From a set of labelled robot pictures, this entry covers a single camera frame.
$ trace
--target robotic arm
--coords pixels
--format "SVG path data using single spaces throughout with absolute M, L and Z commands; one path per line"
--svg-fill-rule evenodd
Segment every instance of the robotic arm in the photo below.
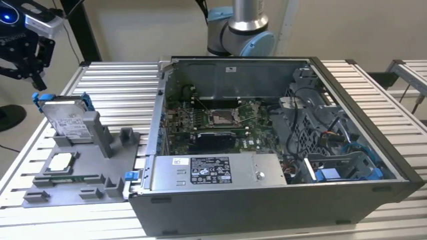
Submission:
M 206 17 L 211 55 L 271 55 L 275 35 L 267 31 L 265 0 L 234 0 L 233 7 L 217 7 L 210 11 L 206 0 L 197 0 L 197 3 Z M 17 66 L 17 69 L 0 66 L 0 75 L 26 79 L 39 91 L 47 89 L 42 77 L 45 68 L 51 65 L 54 37 L 66 18 L 62 10 L 47 9 L 33 0 L 0 0 L 0 59 Z
M 0 0 L 0 59 L 17 67 L 0 66 L 0 75 L 29 79 L 39 91 L 47 89 L 42 77 L 51 65 L 62 15 L 62 10 L 47 9 L 33 0 Z

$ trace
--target blue tab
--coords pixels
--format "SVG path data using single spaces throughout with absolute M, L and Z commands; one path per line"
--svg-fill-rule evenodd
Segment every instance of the blue tab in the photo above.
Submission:
M 87 92 L 85 92 L 81 96 L 81 98 L 83 99 L 85 103 L 86 103 L 86 106 L 87 106 L 87 109 L 90 111 L 95 111 L 95 107 L 93 105 L 93 100 L 91 100 L 91 97 L 90 95 L 87 94 Z
M 377 167 L 374 168 L 372 174 L 366 177 L 368 180 L 382 180 L 384 179 L 382 170 Z
M 57 95 L 55 94 L 43 94 L 42 97 L 39 98 L 39 101 L 53 101 L 55 99 Z
M 314 175 L 315 175 L 315 179 L 318 180 L 318 182 L 326 182 L 326 177 L 324 176 L 321 170 L 318 170 L 318 171 L 314 173 Z
M 126 181 L 138 181 L 141 178 L 141 172 L 139 171 L 129 171 L 125 174 L 125 180 Z
M 39 105 L 39 93 L 35 92 L 35 93 L 33 94 L 31 98 L 33 98 L 33 102 L 34 102 L 35 106 L 37 106 L 38 109 L 39 109 L 39 112 L 43 113 L 42 108 L 41 108 L 41 105 Z

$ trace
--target barcode sticker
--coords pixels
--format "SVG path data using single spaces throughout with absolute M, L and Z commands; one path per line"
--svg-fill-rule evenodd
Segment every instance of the barcode sticker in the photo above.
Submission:
M 190 158 L 175 157 L 173 159 L 173 165 L 189 165 L 189 162 L 190 162 Z
M 89 139 L 91 133 L 82 118 L 61 118 L 55 120 L 55 129 L 70 139 Z
M 235 66 L 226 67 L 226 73 L 235 73 L 237 71 L 238 71 L 238 67 Z

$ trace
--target metal panel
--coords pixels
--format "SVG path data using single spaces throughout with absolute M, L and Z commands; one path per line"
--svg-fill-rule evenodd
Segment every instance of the metal panel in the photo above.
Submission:
M 370 79 L 360 66 L 349 64 L 344 60 L 325 61 L 325 65 L 340 75 L 338 81 L 344 84 L 364 84 L 362 89 L 348 90 L 354 100 L 365 107 L 364 111 L 376 123 L 381 123 L 380 129 L 388 136 L 397 149 L 405 154 L 408 162 L 427 181 L 427 131 L 420 125 L 420 121 L 409 114 L 405 108 L 394 101 L 390 94 Z M 424 67 L 427 61 L 408 61 Z M 145 70 L 154 70 L 157 63 L 130 63 L 130 62 L 95 62 L 90 67 L 81 69 L 81 73 L 74 76 L 63 94 L 81 94 L 87 91 L 97 104 L 105 106 L 101 114 L 102 121 L 107 123 L 114 131 L 123 126 L 133 126 L 146 133 L 141 139 L 139 154 L 135 169 L 145 166 L 146 143 L 149 139 L 150 123 L 143 119 L 150 119 L 153 109 L 143 107 L 143 102 L 154 99 L 157 86 L 147 86 L 141 81 L 138 86 L 129 86 L 123 76 L 142 76 Z M 103 76 L 102 82 L 118 82 L 106 87 L 89 87 L 78 84 L 81 75 Z M 85 81 L 99 81 L 97 78 L 86 78 Z M 145 230 L 137 219 L 131 205 L 126 203 L 91 204 L 78 206 L 42 207 L 25 209 L 21 206 L 26 188 L 33 184 L 33 176 L 26 175 L 38 171 L 41 164 L 49 158 L 53 148 L 55 131 L 43 121 L 34 136 L 31 137 L 17 161 L 13 164 L 6 177 L 0 181 L 5 191 L 0 195 L 0 236 L 11 239 L 30 239 L 35 236 L 53 238 L 65 236 L 70 239 L 130 239 L 146 237 Z M 357 225 L 336 225 L 328 227 L 311 227 L 289 229 L 281 231 L 249 232 L 235 234 L 221 234 L 211 236 L 198 236 L 198 239 L 302 239 L 317 240 L 376 240 L 376 239 L 425 239 L 427 238 L 427 186 L 417 191 L 404 202 L 384 205 L 374 211 Z
M 427 61 L 405 60 L 393 61 L 389 72 L 394 72 L 426 96 L 427 95 Z

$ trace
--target black frame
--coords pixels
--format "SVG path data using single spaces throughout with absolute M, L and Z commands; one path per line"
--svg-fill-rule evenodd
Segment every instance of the black frame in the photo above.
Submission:
M 69 16 L 70 11 L 74 9 L 79 0 L 61 0 L 62 7 L 66 15 Z M 75 9 L 70 19 L 71 30 L 79 44 L 81 52 L 86 62 L 102 62 L 102 54 L 97 43 L 95 35 L 93 32 L 87 11 L 85 4 Z

